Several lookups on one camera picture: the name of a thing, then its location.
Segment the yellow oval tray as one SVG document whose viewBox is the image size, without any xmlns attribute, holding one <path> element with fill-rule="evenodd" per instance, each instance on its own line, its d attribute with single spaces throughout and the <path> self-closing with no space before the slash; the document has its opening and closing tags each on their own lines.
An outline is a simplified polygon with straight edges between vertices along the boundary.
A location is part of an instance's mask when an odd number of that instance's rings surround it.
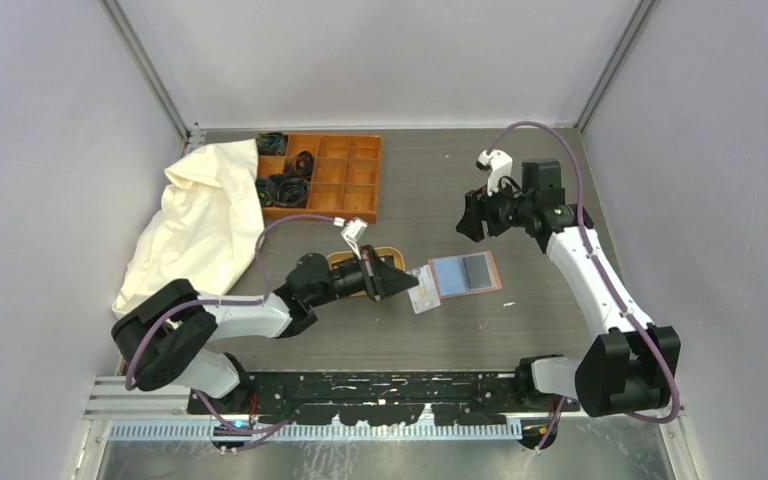
<svg viewBox="0 0 768 480">
<path fill-rule="evenodd" d="M 365 296 L 381 301 L 417 284 L 405 270 L 403 254 L 395 247 L 361 246 L 326 256 L 329 275 L 338 298 Z"/>
</svg>

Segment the black card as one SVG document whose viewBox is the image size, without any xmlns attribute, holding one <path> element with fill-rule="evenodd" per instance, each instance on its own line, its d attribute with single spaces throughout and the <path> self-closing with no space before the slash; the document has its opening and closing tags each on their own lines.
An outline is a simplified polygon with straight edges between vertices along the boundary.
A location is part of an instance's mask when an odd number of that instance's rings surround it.
<svg viewBox="0 0 768 480">
<path fill-rule="evenodd" d="M 464 256 L 462 264 L 469 291 L 484 290 L 494 286 L 494 276 L 485 254 Z"/>
</svg>

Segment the tan leather card holder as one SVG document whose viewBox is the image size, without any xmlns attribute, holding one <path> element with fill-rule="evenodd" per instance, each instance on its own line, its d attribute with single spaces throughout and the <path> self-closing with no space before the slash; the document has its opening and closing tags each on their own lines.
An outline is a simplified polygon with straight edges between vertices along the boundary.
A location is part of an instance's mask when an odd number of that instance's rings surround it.
<svg viewBox="0 0 768 480">
<path fill-rule="evenodd" d="M 429 266 L 442 298 L 481 294 L 502 288 L 490 251 L 436 257 L 429 260 Z"/>
</svg>

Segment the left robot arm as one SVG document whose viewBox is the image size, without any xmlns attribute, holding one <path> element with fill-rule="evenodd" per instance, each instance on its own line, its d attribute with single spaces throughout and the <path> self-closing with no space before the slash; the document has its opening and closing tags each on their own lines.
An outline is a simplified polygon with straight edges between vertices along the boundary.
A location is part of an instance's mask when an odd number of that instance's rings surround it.
<svg viewBox="0 0 768 480">
<path fill-rule="evenodd" d="M 208 343 L 251 336 L 291 338 L 317 321 L 320 306 L 358 293 L 379 302 L 418 284 L 414 275 L 387 264 L 370 245 L 336 265 L 309 253 L 282 285 L 264 296 L 216 296 L 197 291 L 187 279 L 173 280 L 118 320 L 111 335 L 127 365 L 127 390 L 186 386 L 237 413 L 250 403 L 251 385 L 235 358 L 209 352 Z"/>
</svg>

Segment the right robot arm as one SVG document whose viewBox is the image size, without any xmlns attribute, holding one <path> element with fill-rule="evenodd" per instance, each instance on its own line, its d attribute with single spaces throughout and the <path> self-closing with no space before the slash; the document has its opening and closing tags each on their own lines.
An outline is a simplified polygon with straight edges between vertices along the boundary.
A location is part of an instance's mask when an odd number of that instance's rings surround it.
<svg viewBox="0 0 768 480">
<path fill-rule="evenodd" d="M 592 417 L 676 408 L 681 341 L 675 329 L 658 327 L 635 309 L 586 210 L 567 201 L 559 162 L 525 162 L 519 182 L 510 175 L 512 165 L 500 150 L 480 154 L 476 166 L 487 181 L 466 193 L 456 230 L 474 242 L 524 230 L 561 272 L 593 338 L 582 359 L 522 359 L 514 386 L 518 403 L 537 411 L 561 396 Z"/>
</svg>

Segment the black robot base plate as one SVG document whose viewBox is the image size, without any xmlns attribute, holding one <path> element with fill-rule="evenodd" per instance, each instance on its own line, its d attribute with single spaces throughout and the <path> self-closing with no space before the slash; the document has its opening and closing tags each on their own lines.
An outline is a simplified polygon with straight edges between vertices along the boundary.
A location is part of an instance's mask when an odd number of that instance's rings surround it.
<svg viewBox="0 0 768 480">
<path fill-rule="evenodd" d="M 190 391 L 187 411 L 216 411 L 226 419 L 252 419 L 264 428 L 285 421 L 298 426 L 408 426 L 429 415 L 436 426 L 500 425 L 530 414 L 575 411 L 531 388 L 525 372 L 514 371 L 256 371 L 235 392 L 202 402 L 204 383 L 178 380 Z"/>
</svg>

